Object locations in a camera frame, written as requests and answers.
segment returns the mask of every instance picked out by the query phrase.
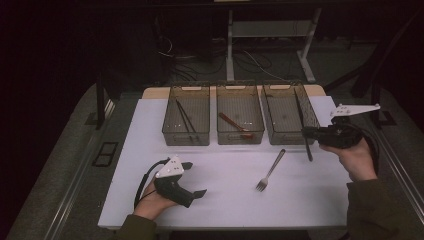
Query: metal fork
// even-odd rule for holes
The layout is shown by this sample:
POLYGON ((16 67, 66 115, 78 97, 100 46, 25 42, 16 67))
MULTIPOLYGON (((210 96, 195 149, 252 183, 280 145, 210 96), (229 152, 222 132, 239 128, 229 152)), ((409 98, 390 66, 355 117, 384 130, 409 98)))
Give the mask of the metal fork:
POLYGON ((281 149, 280 153, 278 154, 277 158, 275 159, 274 164, 272 164, 272 167, 269 170, 266 177, 262 178, 261 181, 259 181, 258 185, 256 185, 256 190, 258 190, 259 192, 262 192, 266 188, 266 186, 268 186, 268 178, 271 175, 272 171, 274 171, 274 168, 280 162, 281 158, 284 156, 284 153, 286 153, 286 150, 281 149))

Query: white sheet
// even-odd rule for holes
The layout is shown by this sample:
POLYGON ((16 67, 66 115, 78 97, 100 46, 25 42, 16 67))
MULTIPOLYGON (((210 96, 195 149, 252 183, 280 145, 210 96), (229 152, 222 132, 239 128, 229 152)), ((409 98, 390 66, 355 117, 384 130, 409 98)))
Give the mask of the white sheet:
MULTIPOLYGON (((331 97, 310 97, 321 126, 330 124, 335 108, 331 97)), ((265 131, 260 145, 217 144, 216 100, 211 99, 209 146, 169 147, 162 135, 167 100, 139 100, 112 179, 98 225, 119 228, 133 210, 144 173, 157 161, 178 154, 192 162, 179 184, 189 191, 207 189, 190 208, 165 211, 162 229, 309 229, 346 225, 347 172, 336 155, 311 146, 309 162, 304 146, 272 146, 265 131), (256 184, 271 167, 281 148, 285 156, 263 192, 256 184)))

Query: wrist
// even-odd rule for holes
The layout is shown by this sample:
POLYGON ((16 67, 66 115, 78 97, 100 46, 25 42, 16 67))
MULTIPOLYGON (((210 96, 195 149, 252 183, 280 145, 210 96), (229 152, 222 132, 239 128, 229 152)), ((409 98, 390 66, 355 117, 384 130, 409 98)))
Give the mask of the wrist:
POLYGON ((162 212, 164 208, 158 207, 155 204, 148 204, 141 201, 134 209, 133 215, 137 215, 149 220, 155 220, 162 212))
POLYGON ((352 178, 352 180, 354 182, 374 180, 374 179, 378 179, 375 172, 367 172, 367 173, 357 174, 357 175, 353 176, 353 178, 352 178))

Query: green sleeve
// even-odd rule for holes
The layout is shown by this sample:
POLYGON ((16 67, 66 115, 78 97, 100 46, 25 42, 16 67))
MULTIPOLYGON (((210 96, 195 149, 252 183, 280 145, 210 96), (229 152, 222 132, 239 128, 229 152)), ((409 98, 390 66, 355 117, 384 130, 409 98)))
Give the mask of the green sleeve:
POLYGON ((136 215, 128 215, 111 240, 154 240, 156 223, 136 215))
POLYGON ((412 239, 405 214, 380 180, 348 183, 347 227, 352 240, 412 239))

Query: hand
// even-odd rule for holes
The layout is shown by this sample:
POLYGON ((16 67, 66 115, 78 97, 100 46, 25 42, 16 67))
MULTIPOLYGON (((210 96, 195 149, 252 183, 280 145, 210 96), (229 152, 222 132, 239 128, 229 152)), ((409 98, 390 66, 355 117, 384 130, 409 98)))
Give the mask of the hand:
POLYGON ((377 179, 371 157, 371 150, 364 138, 362 138, 356 146, 346 149, 325 145, 320 145, 319 147, 339 156, 340 163, 349 172, 349 177, 352 181, 377 179))
POLYGON ((155 220, 165 209, 177 205, 172 200, 166 199, 156 192, 155 178, 144 189, 142 199, 134 209, 133 214, 150 220, 155 220))

